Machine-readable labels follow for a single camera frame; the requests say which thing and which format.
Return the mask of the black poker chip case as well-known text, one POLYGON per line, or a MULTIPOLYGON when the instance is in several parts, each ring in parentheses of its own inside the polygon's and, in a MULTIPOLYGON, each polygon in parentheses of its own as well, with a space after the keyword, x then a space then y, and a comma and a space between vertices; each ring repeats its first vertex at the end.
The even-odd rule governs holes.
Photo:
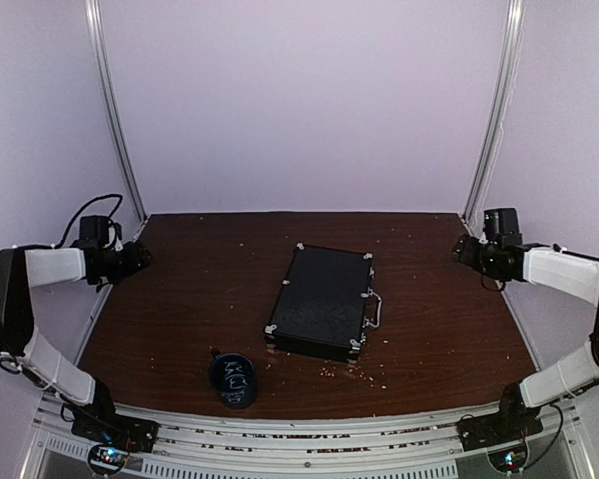
POLYGON ((356 364, 366 331, 381 326, 373 254, 296 244, 272 314, 269 350, 356 364))

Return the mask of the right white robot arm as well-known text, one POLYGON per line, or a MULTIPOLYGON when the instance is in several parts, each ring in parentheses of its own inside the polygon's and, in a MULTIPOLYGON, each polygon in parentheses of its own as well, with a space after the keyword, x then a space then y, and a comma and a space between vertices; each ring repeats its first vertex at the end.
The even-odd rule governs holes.
POLYGON ((462 235, 452 257, 500 287, 516 282, 548 289, 595 313, 592 331, 581 346, 506 386, 493 413, 468 416, 457 424, 467 449, 536 434, 542 429, 543 407, 599 384, 599 257, 557 244, 525 242, 514 208, 485 210, 481 235, 462 235))

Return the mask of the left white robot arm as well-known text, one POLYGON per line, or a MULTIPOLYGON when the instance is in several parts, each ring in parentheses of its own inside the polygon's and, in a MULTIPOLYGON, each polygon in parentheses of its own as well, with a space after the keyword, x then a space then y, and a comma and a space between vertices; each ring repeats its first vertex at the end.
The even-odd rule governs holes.
POLYGON ((105 215, 81 217, 71 243, 0 250, 0 366, 54 394, 103 443, 117 441, 127 429, 125 421, 108 387, 44 336, 36 318, 37 293, 69 283, 95 290, 116 286, 151 262, 148 249, 138 240, 124 240, 121 226, 105 215))

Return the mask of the dark blue printed cup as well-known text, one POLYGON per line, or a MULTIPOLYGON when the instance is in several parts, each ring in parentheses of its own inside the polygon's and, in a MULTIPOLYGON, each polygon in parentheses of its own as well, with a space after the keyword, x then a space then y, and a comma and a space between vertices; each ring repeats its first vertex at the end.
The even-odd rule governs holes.
POLYGON ((208 380, 222 404, 230 409, 246 409, 257 399, 255 365, 241 354, 214 351, 208 380))

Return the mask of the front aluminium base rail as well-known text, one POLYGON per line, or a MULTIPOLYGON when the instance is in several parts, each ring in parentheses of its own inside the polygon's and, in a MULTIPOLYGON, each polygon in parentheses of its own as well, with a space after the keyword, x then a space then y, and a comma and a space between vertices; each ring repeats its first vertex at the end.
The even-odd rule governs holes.
POLYGON ((594 478, 575 407, 545 408, 542 432, 466 450, 456 423, 495 404, 340 420, 213 417, 120 406, 158 423, 154 449, 129 457, 119 478, 506 478, 496 460, 527 447, 520 478, 594 478))

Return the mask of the right aluminium frame post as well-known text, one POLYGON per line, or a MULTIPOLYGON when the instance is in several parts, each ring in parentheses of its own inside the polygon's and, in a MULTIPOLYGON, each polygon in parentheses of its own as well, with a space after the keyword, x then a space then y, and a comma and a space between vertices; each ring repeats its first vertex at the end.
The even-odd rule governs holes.
POLYGON ((526 2, 522 0, 510 0, 508 2, 490 113, 486 123, 476 170, 461 215, 464 223, 471 229, 479 222, 479 211, 483 207, 488 192, 498 155, 499 144, 503 136, 503 119, 510 101, 512 84, 517 67, 525 6, 526 2))

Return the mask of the aluminium frame post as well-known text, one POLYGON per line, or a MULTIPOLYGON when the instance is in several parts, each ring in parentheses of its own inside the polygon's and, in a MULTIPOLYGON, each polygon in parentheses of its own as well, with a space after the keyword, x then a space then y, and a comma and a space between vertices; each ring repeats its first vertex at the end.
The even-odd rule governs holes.
POLYGON ((114 145, 116 158, 120 166, 122 178, 129 195, 130 202, 133 206, 134 214, 137 220, 140 223, 143 223, 148 219, 148 214, 142 201, 139 186, 131 164, 127 142, 121 123, 119 108, 115 97, 114 85, 105 43, 100 2, 97 0, 86 0, 84 4, 87 27, 89 30, 96 67, 100 79, 100 87, 104 100, 107 122, 114 145))
POLYGON ((490 113, 486 123, 476 170, 461 215, 464 223, 471 229, 479 222, 479 211, 483 207, 488 192, 498 155, 499 144, 503 136, 503 119, 510 101, 512 84, 517 67, 525 6, 526 2, 522 0, 510 0, 508 2, 490 113))

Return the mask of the left aluminium frame post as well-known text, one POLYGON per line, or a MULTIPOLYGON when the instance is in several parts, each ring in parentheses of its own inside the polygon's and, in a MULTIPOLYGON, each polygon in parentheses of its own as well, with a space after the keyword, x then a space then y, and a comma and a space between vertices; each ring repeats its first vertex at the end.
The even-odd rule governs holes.
POLYGON ((89 30, 96 67, 100 79, 100 87, 104 100, 107 122, 114 145, 116 158, 120 166, 122 178, 129 195, 130 202, 133 206, 134 214, 137 220, 140 223, 143 223, 148 219, 148 214, 142 201, 139 186, 131 164, 127 142, 121 123, 119 108, 115 97, 114 85, 105 43, 100 2, 97 0, 86 0, 84 4, 87 27, 89 30))

